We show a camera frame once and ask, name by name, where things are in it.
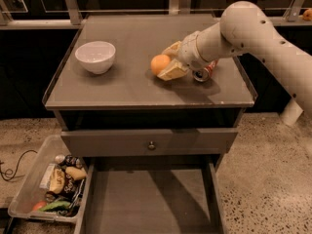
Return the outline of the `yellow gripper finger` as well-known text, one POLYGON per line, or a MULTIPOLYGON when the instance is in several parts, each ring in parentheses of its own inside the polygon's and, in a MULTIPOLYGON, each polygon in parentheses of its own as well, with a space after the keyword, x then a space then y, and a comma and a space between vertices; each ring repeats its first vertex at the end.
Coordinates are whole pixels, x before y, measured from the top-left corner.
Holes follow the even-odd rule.
POLYGON ((163 81, 170 81, 181 78, 188 73, 188 67, 174 58, 158 75, 157 77, 163 81))
POLYGON ((178 50, 180 47, 181 42, 180 41, 176 41, 175 43, 173 43, 170 47, 166 48, 162 54, 163 55, 167 55, 168 57, 170 57, 171 59, 174 59, 177 57, 178 55, 178 50))

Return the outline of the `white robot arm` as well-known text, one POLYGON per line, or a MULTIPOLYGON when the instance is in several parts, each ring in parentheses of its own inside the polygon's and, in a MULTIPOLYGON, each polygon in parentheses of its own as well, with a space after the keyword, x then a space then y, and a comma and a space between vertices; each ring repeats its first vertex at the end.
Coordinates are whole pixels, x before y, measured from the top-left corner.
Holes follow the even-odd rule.
POLYGON ((163 51, 171 62, 158 74, 164 81, 202 71, 212 61, 245 53, 261 61, 306 114, 312 113, 312 56, 282 37, 251 2, 235 2, 220 21, 195 31, 163 51))

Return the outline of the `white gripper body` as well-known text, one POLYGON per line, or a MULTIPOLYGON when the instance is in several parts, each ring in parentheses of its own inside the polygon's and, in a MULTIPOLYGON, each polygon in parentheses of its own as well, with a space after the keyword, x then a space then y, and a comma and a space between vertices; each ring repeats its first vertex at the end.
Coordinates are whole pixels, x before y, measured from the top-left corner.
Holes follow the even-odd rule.
POLYGON ((205 31, 195 31, 186 36, 180 43, 177 59, 193 71, 208 66, 212 61, 204 58, 203 46, 208 43, 205 31))

